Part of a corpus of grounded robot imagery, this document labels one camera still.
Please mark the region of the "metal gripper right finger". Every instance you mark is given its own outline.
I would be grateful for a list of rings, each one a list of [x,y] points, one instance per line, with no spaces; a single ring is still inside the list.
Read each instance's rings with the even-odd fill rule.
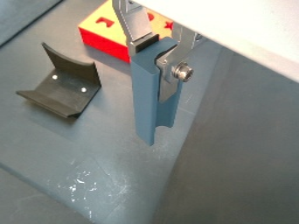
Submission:
[[[177,45],[155,61],[162,73],[161,102],[166,102],[175,94],[179,82],[191,79],[194,70],[186,59],[193,49],[203,43],[203,36],[178,23],[173,26],[173,39],[178,41]]]

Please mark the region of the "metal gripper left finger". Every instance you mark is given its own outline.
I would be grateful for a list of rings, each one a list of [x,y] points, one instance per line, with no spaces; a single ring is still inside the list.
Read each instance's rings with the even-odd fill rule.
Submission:
[[[116,17],[126,34],[129,53],[138,54],[159,41],[146,8],[134,0],[112,0]]]

